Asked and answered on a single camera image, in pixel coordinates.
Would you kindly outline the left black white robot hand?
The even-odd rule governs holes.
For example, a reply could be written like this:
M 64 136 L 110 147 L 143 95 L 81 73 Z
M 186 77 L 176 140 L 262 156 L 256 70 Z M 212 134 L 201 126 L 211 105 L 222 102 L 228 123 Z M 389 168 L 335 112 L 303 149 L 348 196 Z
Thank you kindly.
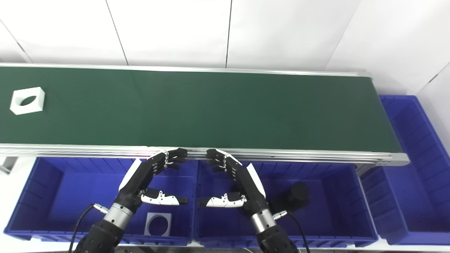
M 180 206 L 187 205 L 188 198 L 148 187 L 154 176 L 166 168 L 180 169 L 179 163 L 186 161 L 187 150 L 170 148 L 159 151 L 145 161 L 136 159 L 124 176 L 114 205 L 127 208 L 133 214 L 142 203 L 150 205 Z

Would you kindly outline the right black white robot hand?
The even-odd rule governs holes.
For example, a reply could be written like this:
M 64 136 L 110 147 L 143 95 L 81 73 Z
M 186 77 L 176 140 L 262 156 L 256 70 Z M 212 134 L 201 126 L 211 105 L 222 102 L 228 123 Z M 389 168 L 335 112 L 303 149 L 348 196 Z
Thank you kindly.
M 254 173 L 250 173 L 233 155 L 219 150 L 208 149 L 206 158 L 209 165 L 215 165 L 213 172 L 225 172 L 232 179 L 238 191 L 221 196 L 201 197 L 198 205 L 211 208 L 243 208 L 248 218 L 255 214 L 262 214 L 269 209 L 269 205 L 260 187 L 254 181 Z

